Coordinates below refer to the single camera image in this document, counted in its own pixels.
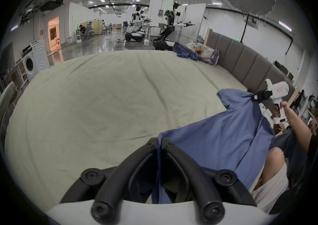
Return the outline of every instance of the blue cloth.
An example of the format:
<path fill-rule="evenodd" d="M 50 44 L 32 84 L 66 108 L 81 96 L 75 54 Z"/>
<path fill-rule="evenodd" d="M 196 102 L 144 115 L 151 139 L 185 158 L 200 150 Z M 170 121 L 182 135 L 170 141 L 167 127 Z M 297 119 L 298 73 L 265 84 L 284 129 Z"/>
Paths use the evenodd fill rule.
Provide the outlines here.
<path fill-rule="evenodd" d="M 193 51 L 178 42 L 175 42 L 175 44 L 173 45 L 173 52 L 176 52 L 177 56 L 182 58 L 190 58 L 195 61 L 198 60 L 196 54 Z"/>
<path fill-rule="evenodd" d="M 266 160 L 275 138 L 274 132 L 262 116 L 259 103 L 251 99 L 252 93 L 223 89 L 217 95 L 226 111 L 160 133 L 158 146 L 161 147 L 161 140 L 166 137 L 200 166 L 234 171 L 250 189 Z M 170 203 L 160 186 L 160 168 L 158 171 L 158 188 L 153 193 L 153 203 Z"/>

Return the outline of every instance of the person sitting at desk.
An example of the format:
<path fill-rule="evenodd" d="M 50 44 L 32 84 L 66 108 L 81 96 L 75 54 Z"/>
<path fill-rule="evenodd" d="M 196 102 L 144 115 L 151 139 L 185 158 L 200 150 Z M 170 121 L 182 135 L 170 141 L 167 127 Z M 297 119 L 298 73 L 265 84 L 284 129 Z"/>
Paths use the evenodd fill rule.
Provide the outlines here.
<path fill-rule="evenodd" d="M 92 24 L 92 22 L 90 21 L 88 24 L 91 26 L 91 28 L 89 29 L 89 32 L 90 33 L 94 32 L 94 25 Z"/>
<path fill-rule="evenodd" d="M 79 25 L 79 29 L 80 29 L 80 31 L 81 31 L 82 34 L 84 34 L 85 31 L 86 31 L 86 27 L 85 27 L 85 26 L 82 26 L 81 24 Z"/>

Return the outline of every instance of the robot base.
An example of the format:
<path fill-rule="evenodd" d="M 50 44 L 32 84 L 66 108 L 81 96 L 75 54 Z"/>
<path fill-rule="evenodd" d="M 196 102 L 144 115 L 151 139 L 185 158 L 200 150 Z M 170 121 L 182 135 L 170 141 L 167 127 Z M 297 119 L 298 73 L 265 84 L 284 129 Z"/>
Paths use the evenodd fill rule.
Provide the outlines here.
<path fill-rule="evenodd" d="M 168 50 L 168 51 L 173 51 L 173 45 L 175 43 L 170 41 L 170 40 L 157 40 L 155 42 L 153 42 L 153 47 L 154 50 Z"/>
<path fill-rule="evenodd" d="M 140 33 L 126 33 L 125 39 L 128 42 L 130 42 L 130 40 L 141 42 L 141 40 L 143 39 L 143 35 Z"/>

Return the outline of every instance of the human arm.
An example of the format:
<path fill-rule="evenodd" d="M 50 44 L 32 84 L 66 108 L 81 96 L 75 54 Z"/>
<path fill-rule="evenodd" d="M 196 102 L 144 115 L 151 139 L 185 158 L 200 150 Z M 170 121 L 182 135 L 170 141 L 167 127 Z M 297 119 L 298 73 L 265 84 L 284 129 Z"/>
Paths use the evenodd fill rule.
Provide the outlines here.
<path fill-rule="evenodd" d="M 285 115 L 289 124 L 296 133 L 300 146 L 308 153 L 312 133 L 309 127 L 298 117 L 298 115 L 288 106 L 286 101 L 280 103 L 280 108 L 284 107 Z"/>

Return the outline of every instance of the white cloth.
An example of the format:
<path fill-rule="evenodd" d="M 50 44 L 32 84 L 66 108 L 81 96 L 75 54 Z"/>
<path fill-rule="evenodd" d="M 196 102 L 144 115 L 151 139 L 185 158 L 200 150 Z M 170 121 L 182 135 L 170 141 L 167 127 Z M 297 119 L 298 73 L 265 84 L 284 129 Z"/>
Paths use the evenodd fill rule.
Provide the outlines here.
<path fill-rule="evenodd" d="M 287 165 L 284 163 L 280 171 L 255 191 L 252 197 L 257 207 L 268 214 L 279 196 L 288 188 Z"/>
<path fill-rule="evenodd" d="M 10 118 L 5 154 L 41 210 L 58 204 L 87 168 L 109 168 L 160 132 L 225 111 L 217 92 L 246 88 L 220 66 L 175 52 L 123 50 L 44 69 Z"/>

